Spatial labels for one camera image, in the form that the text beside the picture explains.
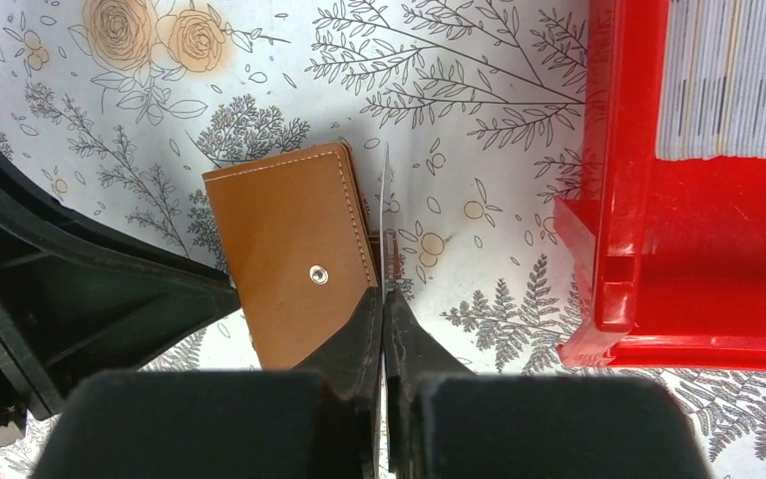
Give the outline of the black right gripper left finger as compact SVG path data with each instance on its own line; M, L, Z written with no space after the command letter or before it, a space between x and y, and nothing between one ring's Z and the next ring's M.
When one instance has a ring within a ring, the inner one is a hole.
M383 294L369 287L347 322L294 368L321 379L310 478L376 478Z

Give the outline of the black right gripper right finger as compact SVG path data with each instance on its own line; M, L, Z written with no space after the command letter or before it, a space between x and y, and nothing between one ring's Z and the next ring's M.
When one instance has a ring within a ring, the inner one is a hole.
M421 381L431 375L472 375L474 372L419 324L398 289L385 296L382 348L387 386L389 471L397 478L409 478L411 406Z

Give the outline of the stack of credit cards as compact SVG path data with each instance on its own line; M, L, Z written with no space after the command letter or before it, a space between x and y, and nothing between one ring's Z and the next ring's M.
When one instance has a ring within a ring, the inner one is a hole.
M655 154L766 159L766 1L672 1Z

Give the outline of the brown leather card holder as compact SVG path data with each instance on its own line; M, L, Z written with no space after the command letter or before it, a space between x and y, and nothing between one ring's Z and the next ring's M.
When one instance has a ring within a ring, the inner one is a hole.
M298 365L378 284L349 148L294 150L202 179L261 367Z

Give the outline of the black VIP credit card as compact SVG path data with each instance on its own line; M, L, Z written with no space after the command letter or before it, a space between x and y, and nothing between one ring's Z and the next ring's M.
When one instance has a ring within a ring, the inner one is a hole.
M386 143L384 147L384 165L380 176L379 220L380 220L380 259L381 259L381 287L383 295L392 290L394 285L394 251L393 251L393 227L392 222L392 184L393 171L390 165L390 149Z

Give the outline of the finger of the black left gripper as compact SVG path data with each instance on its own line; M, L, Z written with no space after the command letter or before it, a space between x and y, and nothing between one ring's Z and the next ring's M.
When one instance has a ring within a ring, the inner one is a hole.
M0 443L238 307L226 273L63 206L0 152Z

